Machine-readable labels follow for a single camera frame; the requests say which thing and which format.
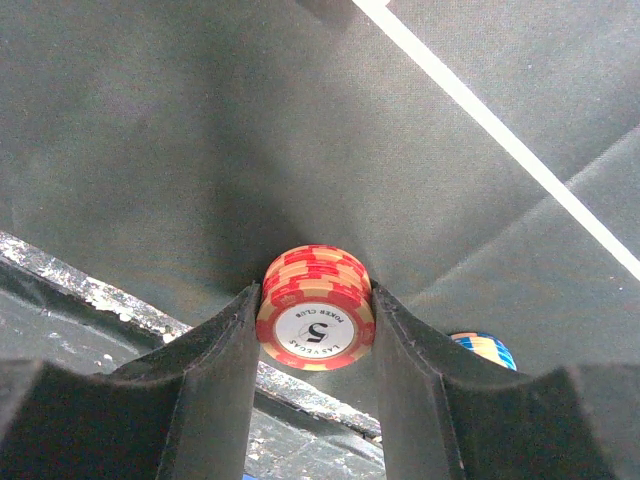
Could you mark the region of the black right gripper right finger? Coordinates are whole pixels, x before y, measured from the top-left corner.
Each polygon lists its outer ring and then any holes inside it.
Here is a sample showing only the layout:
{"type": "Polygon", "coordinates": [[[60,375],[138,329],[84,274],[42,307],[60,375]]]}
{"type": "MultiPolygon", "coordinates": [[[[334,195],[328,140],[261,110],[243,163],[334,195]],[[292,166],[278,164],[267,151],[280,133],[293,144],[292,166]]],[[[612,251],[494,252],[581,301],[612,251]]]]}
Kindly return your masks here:
{"type": "Polygon", "coordinates": [[[501,367],[372,295],[390,479],[635,479],[639,369],[569,365],[537,377],[501,367]]]}

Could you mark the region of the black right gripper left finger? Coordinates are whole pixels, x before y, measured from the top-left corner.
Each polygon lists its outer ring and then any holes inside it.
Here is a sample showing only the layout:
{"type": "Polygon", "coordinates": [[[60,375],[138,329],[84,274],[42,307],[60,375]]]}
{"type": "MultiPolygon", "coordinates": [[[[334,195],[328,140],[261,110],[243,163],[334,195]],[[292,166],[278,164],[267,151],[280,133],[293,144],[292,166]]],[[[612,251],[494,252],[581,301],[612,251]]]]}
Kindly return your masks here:
{"type": "Polygon", "coordinates": [[[1,365],[5,479],[239,479],[254,402],[260,289],[109,374],[1,365]]]}

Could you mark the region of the red poker chip stack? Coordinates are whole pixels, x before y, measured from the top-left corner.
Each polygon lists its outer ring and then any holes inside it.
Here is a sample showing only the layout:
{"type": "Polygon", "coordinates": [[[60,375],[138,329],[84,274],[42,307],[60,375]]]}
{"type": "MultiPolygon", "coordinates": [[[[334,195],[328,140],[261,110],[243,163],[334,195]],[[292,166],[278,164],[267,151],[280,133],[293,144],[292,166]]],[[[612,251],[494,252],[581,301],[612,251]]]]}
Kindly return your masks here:
{"type": "Polygon", "coordinates": [[[268,267],[256,318],[266,353],[286,366],[330,371],[355,363],[372,348],[376,322],[365,266],[329,245],[303,245],[268,267]]]}

